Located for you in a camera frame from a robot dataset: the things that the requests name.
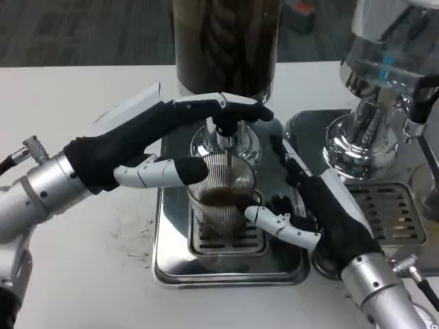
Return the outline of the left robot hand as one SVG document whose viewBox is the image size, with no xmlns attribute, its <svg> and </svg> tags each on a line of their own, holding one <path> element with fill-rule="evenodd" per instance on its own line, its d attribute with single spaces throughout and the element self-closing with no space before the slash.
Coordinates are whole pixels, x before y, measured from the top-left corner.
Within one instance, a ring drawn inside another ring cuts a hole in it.
<svg viewBox="0 0 439 329">
<path fill-rule="evenodd" d="M 184 186 L 209 174 L 201 158 L 148 162 L 145 149 L 178 128 L 212 119 L 221 135 L 235 133 L 234 122 L 271 121 L 263 103 L 230 93 L 204 93 L 164 101 L 156 82 L 105 112 L 91 135 L 73 139 L 63 152 L 71 167 L 94 195 L 118 186 L 155 188 Z"/>
</svg>

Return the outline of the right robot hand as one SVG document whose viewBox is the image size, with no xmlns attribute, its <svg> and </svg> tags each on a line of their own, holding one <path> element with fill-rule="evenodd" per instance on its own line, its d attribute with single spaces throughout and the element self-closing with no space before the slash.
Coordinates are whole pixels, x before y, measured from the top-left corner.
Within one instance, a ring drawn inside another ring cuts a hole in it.
<svg viewBox="0 0 439 329">
<path fill-rule="evenodd" d="M 266 206 L 240 197 L 236 206 L 246 219 L 286 243 L 320 250 L 338 273 L 360 256 L 383 253 L 361 208 L 334 170 L 314 175 L 286 139 L 271 136 L 270 143 L 287 172 L 285 181 L 315 220 L 295 217 L 289 198 L 279 196 Z"/>
</svg>

